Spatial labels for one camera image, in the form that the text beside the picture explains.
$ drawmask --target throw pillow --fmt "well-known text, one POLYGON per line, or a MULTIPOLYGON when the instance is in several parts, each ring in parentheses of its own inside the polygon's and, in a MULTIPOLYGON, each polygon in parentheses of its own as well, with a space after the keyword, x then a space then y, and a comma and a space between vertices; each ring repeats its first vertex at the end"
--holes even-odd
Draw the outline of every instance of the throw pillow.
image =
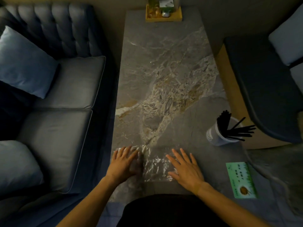
POLYGON ((291 76, 303 94, 303 63, 290 69, 291 76))
POLYGON ((58 61, 6 26, 0 38, 0 81, 45 98, 58 61))
POLYGON ((268 37, 285 65, 290 65, 303 57, 302 22, 303 4, 268 37))
POLYGON ((0 141, 0 196, 43 182, 40 167, 26 145, 0 141))

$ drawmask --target clear plastic film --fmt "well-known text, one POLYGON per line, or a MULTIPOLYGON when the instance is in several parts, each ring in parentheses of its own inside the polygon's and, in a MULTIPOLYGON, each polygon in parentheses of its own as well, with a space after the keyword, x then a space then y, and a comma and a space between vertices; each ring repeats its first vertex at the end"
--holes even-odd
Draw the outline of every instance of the clear plastic film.
POLYGON ((168 172, 177 172, 177 170, 166 157, 166 154, 171 155, 172 153, 169 153, 168 150, 164 150, 164 152, 157 151, 147 145, 139 145, 133 146, 129 154, 135 150, 139 150, 138 158, 133 160, 130 170, 136 173, 143 172, 144 182, 173 180, 172 177, 168 175, 168 172))

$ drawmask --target card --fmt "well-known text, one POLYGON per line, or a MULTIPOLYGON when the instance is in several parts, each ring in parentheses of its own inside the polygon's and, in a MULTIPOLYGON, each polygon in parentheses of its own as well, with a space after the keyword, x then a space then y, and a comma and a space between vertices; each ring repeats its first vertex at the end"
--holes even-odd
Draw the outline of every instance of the card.
POLYGON ((247 163, 226 163, 226 167, 235 198, 258 197, 247 163))

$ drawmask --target person's right hand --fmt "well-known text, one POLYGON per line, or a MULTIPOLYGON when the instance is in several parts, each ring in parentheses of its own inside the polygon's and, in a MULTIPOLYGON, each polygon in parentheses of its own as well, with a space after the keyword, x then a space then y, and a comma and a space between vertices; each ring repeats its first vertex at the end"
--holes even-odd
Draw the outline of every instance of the person's right hand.
POLYGON ((179 162, 177 162, 170 155, 166 155, 166 157, 174 165, 178 172, 178 174, 174 172, 168 172, 168 174, 173 179, 178 181, 178 183, 185 189, 197 195, 199 189, 203 186, 203 184, 206 184, 203 174, 197 164, 195 157, 190 153, 190 161, 189 157, 182 148, 180 151, 183 157, 175 149, 172 149, 174 156, 176 156, 179 162))

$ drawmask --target gray marble tabletop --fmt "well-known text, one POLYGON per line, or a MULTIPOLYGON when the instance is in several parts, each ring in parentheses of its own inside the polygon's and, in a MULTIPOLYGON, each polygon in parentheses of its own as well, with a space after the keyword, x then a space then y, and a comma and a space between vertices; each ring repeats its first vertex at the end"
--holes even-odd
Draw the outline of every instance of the gray marble tabletop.
MULTIPOLYGON (((225 163, 246 157, 238 143, 217 147, 206 139, 229 104, 198 9, 182 8, 182 13, 182 22, 146 23, 145 11, 127 12, 112 151, 146 145, 147 159, 157 162, 182 147, 196 156, 205 178, 232 197, 225 163)), ((186 193, 166 181, 166 169, 156 173, 159 177, 148 178, 150 194, 186 193), (153 183, 157 180, 166 186, 153 183)), ((111 201, 125 201, 133 187, 121 185, 111 201)))

